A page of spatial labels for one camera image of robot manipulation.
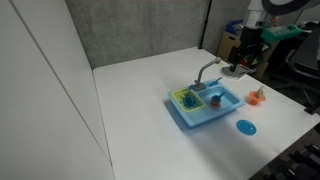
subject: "white wall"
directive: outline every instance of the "white wall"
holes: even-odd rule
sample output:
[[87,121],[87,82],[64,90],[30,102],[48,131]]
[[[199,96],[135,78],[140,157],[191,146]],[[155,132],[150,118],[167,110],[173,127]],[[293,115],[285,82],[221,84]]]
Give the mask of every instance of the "white wall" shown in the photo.
[[0,179],[113,180],[112,167],[7,0],[0,1]]
[[302,21],[320,21],[320,5],[304,10],[296,24],[299,25]]
[[92,70],[64,0],[12,0],[109,157]]

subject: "blue plate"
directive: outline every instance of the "blue plate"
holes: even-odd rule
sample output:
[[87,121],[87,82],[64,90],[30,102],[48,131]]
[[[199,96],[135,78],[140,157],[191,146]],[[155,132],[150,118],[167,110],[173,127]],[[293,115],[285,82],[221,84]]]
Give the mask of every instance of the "blue plate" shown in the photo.
[[248,136],[252,136],[257,132],[256,127],[250,121],[247,120],[239,120],[237,122],[237,128],[240,132]]

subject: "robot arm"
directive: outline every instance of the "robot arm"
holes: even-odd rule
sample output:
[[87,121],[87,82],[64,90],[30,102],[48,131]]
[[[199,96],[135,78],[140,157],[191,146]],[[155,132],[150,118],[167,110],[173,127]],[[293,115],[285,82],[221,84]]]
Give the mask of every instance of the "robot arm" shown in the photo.
[[245,74],[247,69],[240,66],[239,62],[246,60],[250,63],[261,54],[265,45],[261,38],[263,28],[271,27],[275,16],[308,9],[319,3],[320,0],[251,0],[244,18],[241,44],[231,50],[228,60],[232,65],[228,69],[222,69],[222,73],[236,78]]

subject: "plastic toy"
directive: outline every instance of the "plastic toy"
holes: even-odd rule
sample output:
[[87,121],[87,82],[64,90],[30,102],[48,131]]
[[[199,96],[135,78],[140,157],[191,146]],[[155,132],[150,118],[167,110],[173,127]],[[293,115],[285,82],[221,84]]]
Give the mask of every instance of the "plastic toy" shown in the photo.
[[[169,99],[177,113],[181,115],[183,122],[190,129],[232,113],[245,104],[240,97],[217,79],[202,83],[205,89],[199,91],[189,86],[168,92]],[[211,104],[213,96],[220,97],[220,107]]]
[[240,132],[248,136],[252,136],[257,132],[256,127],[250,121],[243,119],[237,122],[237,128]]
[[221,93],[220,95],[212,96],[210,104],[214,107],[220,107],[221,97],[225,94],[225,92]]
[[257,105],[259,104],[259,102],[263,102],[266,100],[265,97],[265,91],[266,91],[266,87],[265,86],[261,86],[258,91],[251,91],[249,93],[249,100],[248,103],[251,105]]

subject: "blue lid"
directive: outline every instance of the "blue lid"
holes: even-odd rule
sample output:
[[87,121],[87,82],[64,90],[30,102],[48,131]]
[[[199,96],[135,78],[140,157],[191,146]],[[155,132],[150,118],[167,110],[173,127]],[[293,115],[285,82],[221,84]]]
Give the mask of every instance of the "blue lid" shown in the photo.
[[237,128],[240,132],[248,136],[252,136],[257,132],[256,127],[250,121],[247,120],[239,120],[237,122]]
[[218,96],[218,95],[215,95],[212,97],[212,100],[215,101],[215,102],[220,102],[221,101],[221,97]]

